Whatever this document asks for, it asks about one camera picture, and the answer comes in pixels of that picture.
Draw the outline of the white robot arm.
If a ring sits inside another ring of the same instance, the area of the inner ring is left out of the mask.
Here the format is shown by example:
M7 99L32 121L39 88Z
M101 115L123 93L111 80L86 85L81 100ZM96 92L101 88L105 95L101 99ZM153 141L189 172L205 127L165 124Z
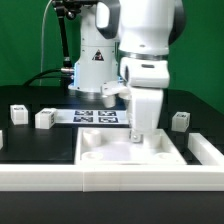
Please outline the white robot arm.
M81 55L69 89L126 100L130 139L152 135L169 86L169 46L185 27L182 0L95 0L81 4Z

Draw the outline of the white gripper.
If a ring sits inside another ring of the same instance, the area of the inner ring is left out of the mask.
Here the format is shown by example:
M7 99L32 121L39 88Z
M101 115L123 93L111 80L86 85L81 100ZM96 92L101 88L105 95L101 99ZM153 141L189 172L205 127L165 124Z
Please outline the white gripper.
M130 140L141 143L143 135L153 134L158 126L163 102L161 89L130 89L130 101L127 108L130 123Z

